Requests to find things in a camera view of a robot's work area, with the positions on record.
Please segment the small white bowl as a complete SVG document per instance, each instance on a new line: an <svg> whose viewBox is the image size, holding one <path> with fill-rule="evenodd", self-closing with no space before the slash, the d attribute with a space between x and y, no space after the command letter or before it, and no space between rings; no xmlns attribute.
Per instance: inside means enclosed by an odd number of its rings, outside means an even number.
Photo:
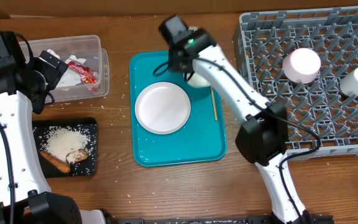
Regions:
<svg viewBox="0 0 358 224"><path fill-rule="evenodd" d="M318 76L321 59L315 51L299 48L284 58L282 68L291 81L307 84Z"/></svg>

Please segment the orange carrot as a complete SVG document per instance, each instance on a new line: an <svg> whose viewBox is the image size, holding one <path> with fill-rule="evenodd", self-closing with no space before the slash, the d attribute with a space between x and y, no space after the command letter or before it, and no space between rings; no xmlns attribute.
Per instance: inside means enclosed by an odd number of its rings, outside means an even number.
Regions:
<svg viewBox="0 0 358 224"><path fill-rule="evenodd" d="M53 164L60 172L67 174L71 171L70 166L66 162L57 159L56 157L45 151L40 151L40 154L51 164Z"/></svg>

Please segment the wooden chopstick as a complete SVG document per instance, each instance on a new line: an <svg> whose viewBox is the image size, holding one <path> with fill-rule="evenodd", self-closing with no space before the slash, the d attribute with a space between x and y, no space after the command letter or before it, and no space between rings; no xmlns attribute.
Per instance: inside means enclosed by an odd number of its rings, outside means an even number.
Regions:
<svg viewBox="0 0 358 224"><path fill-rule="evenodd" d="M217 110L216 110L216 101L215 101L215 97L214 97L214 89L212 86L210 86L210 87L211 87L211 98L212 98L212 103L213 103L214 120L217 121L218 116L217 116Z"/></svg>

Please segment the large white plate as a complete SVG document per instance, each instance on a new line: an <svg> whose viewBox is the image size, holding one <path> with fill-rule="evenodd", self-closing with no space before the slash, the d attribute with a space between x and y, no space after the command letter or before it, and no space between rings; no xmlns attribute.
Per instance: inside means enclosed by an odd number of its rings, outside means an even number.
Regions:
<svg viewBox="0 0 358 224"><path fill-rule="evenodd" d="M157 82L144 88L135 101L139 124L154 134L171 134L188 121L191 103L186 92L176 84Z"/></svg>

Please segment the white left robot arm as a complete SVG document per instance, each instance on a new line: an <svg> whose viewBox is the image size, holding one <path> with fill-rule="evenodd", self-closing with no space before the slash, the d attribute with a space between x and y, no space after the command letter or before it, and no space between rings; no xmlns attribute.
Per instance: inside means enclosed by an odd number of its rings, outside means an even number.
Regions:
<svg viewBox="0 0 358 224"><path fill-rule="evenodd" d="M22 36L0 31L0 223L112 223L51 191L39 162L32 115L45 107L68 66L48 52L25 57Z"/></svg>

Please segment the pale green bowl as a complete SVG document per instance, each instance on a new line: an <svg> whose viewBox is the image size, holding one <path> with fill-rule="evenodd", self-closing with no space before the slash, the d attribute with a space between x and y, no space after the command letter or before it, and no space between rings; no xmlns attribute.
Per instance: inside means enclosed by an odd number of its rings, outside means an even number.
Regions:
<svg viewBox="0 0 358 224"><path fill-rule="evenodd" d="M184 79L187 84L193 88L205 88L211 86L211 84L205 78L195 72L184 74Z"/></svg>

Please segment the white upturned cup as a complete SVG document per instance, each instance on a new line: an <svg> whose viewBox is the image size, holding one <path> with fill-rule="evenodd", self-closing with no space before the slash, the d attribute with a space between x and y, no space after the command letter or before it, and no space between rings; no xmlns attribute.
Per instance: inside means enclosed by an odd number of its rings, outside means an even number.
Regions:
<svg viewBox="0 0 358 224"><path fill-rule="evenodd" d="M340 81L340 90L346 96L358 96L358 68Z"/></svg>

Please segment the red snack wrapper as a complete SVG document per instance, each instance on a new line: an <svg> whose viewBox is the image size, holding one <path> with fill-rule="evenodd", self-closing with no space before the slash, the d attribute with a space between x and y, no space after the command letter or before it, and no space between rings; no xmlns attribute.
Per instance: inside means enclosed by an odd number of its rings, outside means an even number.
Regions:
<svg viewBox="0 0 358 224"><path fill-rule="evenodd" d="M80 84L90 85L88 89L91 93L97 93L100 90L100 87L97 85L98 72L78 62L69 62L68 68L79 73L81 77Z"/></svg>

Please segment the brown food chunk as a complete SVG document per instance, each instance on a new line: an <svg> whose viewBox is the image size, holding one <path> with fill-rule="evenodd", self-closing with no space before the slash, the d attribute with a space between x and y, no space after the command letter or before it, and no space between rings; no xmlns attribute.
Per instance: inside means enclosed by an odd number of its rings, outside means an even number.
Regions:
<svg viewBox="0 0 358 224"><path fill-rule="evenodd" d="M88 156L89 154L85 149L77 149L67 154L66 162L69 164L76 164L87 159Z"/></svg>

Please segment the white napkin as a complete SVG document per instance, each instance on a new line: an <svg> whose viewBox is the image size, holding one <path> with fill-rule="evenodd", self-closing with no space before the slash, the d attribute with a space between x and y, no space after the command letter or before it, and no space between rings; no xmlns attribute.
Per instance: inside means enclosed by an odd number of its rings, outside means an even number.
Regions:
<svg viewBox="0 0 358 224"><path fill-rule="evenodd" d="M60 59L60 56L59 56L59 55L57 55L57 54L55 53L55 51L54 51L54 50L52 50L52 49L48 49L48 50L47 50L47 52L48 52L48 53L50 53L51 55L53 55L54 57L56 57L56 58Z"/></svg>
<svg viewBox="0 0 358 224"><path fill-rule="evenodd" d="M71 55L69 59L65 60L65 63L68 64L69 62L78 62L84 64L86 62L85 58L76 58L75 55ZM75 86L81 83L81 77L79 73L76 71L68 68L66 72L61 77L57 87L66 87L66 86Z"/></svg>

